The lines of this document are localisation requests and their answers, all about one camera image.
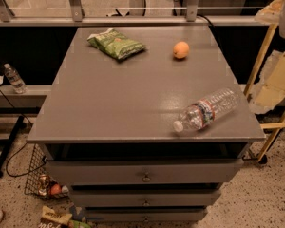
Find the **orange fruit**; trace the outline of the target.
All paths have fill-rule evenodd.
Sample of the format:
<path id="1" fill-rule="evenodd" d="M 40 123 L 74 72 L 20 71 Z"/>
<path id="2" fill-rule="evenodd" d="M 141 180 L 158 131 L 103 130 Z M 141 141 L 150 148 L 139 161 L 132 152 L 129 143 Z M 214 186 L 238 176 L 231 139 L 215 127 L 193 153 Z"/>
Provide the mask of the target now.
<path id="1" fill-rule="evenodd" d="M 189 54 L 190 47 L 186 42 L 178 42 L 173 47 L 173 55 L 177 59 L 184 59 Z"/>

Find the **clear plastic water bottle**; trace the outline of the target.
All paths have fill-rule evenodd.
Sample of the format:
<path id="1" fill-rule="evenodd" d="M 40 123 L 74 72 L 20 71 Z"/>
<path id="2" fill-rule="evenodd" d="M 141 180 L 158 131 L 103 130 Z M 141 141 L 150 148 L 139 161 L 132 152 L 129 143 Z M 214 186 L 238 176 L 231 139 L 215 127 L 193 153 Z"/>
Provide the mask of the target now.
<path id="1" fill-rule="evenodd" d="M 201 130 L 237 108 L 240 98 L 231 88 L 219 89 L 187 106 L 173 122 L 178 133 L 188 129 Z"/>

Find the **small water bottle on ledge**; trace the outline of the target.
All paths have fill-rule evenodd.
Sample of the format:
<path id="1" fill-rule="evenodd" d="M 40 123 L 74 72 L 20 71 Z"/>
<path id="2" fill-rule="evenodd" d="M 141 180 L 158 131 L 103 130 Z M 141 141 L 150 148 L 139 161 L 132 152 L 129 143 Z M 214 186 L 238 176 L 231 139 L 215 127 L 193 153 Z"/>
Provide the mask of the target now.
<path id="1" fill-rule="evenodd" d="M 27 91 L 27 86 L 25 82 L 13 66 L 11 66 L 10 64 L 4 64 L 4 74 L 16 93 L 23 94 Z"/>

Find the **grey drawer cabinet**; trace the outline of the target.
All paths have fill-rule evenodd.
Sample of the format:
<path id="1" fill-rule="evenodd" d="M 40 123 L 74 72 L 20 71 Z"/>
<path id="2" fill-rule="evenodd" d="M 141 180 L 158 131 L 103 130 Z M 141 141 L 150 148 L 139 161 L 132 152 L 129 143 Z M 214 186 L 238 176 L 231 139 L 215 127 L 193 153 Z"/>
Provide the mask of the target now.
<path id="1" fill-rule="evenodd" d="M 118 62 L 89 45 L 89 28 L 78 29 L 28 139 L 90 221 L 202 219 L 263 131 L 241 101 L 201 131 L 175 132 L 184 108 L 238 87 L 208 28 L 124 33 L 146 51 Z M 190 47 L 184 59 L 173 55 L 178 42 Z"/>

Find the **green chip bag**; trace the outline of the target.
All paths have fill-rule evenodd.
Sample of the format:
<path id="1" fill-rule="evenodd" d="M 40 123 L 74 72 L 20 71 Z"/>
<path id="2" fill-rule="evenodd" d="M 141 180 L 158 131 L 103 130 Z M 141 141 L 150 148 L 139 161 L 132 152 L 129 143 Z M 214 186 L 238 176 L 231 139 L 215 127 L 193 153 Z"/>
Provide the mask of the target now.
<path id="1" fill-rule="evenodd" d="M 146 49 L 143 43 L 128 38 L 114 28 L 90 34 L 87 41 L 96 49 L 119 61 Z"/>

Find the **top drawer knob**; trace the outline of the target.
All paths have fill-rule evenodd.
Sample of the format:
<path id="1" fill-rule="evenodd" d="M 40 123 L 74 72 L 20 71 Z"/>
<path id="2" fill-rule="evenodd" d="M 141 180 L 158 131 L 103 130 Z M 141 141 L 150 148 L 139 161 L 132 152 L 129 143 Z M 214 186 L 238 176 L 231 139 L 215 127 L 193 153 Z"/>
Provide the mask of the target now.
<path id="1" fill-rule="evenodd" d="M 142 182 L 151 182 L 151 179 L 150 179 L 148 173 L 144 174 L 144 176 L 142 177 Z"/>

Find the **orange ball in basket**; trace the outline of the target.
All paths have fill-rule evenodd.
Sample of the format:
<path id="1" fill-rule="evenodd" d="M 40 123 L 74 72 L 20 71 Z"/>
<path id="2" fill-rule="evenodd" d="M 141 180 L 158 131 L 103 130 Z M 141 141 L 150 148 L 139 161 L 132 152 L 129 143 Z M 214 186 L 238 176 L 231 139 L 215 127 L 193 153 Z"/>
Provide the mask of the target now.
<path id="1" fill-rule="evenodd" d="M 58 195 L 62 192 L 62 187 L 59 184 L 54 184 L 51 188 L 50 188 L 50 194 L 51 195 Z"/>

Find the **yellow snack bag on floor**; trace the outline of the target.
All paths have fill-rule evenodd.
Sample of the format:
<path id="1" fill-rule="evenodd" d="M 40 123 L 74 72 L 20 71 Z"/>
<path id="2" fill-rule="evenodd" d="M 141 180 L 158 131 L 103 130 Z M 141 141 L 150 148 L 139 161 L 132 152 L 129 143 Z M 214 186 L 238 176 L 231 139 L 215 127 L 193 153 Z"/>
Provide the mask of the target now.
<path id="1" fill-rule="evenodd" d="M 68 228 L 71 218 L 70 213 L 56 213 L 53 209 L 44 206 L 37 228 Z"/>

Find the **yellow wooden frame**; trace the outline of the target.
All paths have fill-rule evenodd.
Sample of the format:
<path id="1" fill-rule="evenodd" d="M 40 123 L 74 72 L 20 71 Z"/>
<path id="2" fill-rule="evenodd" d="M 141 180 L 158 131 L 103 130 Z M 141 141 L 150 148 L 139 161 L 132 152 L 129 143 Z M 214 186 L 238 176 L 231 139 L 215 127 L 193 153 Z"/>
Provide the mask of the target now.
<path id="1" fill-rule="evenodd" d="M 250 110 L 255 114 L 265 114 L 285 99 L 285 52 L 274 50 L 271 53 L 261 70 L 259 82 L 254 85 L 276 29 L 279 29 L 279 16 L 283 2 L 284 0 L 274 0 L 255 15 L 257 22 L 269 26 L 244 88 L 244 95 L 250 97 Z"/>

